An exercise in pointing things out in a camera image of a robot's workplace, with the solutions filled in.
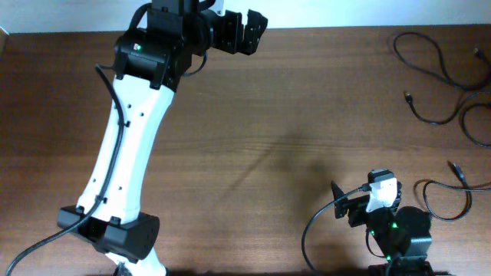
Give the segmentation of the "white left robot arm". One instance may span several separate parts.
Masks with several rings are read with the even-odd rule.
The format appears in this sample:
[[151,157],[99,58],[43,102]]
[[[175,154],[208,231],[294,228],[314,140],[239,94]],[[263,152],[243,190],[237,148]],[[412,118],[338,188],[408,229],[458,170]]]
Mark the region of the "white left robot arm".
[[215,48],[254,54],[267,28],[257,11],[219,1],[153,1],[117,39],[107,82],[113,106],[91,178],[57,224],[112,260],[118,275],[165,275],[154,248],[160,220],[140,209],[153,142],[194,56]]

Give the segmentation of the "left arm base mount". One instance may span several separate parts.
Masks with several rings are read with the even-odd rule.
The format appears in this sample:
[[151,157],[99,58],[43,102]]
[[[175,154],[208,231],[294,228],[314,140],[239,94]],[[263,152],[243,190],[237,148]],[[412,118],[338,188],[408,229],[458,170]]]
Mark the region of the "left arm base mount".
[[119,263],[112,276],[133,276],[131,272],[125,267],[124,263]]

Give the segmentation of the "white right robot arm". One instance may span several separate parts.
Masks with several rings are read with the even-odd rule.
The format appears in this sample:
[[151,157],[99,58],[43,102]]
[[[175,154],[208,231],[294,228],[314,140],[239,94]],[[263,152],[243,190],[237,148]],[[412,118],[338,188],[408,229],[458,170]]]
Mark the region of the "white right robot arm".
[[367,211],[369,195],[349,199],[348,194],[333,182],[334,215],[348,217],[352,227],[364,225],[365,235],[372,236],[387,262],[370,265],[369,276],[383,275],[433,275],[427,261],[427,251],[432,243],[431,218],[427,212],[416,207],[400,208],[401,183],[397,183],[397,196],[390,207]]

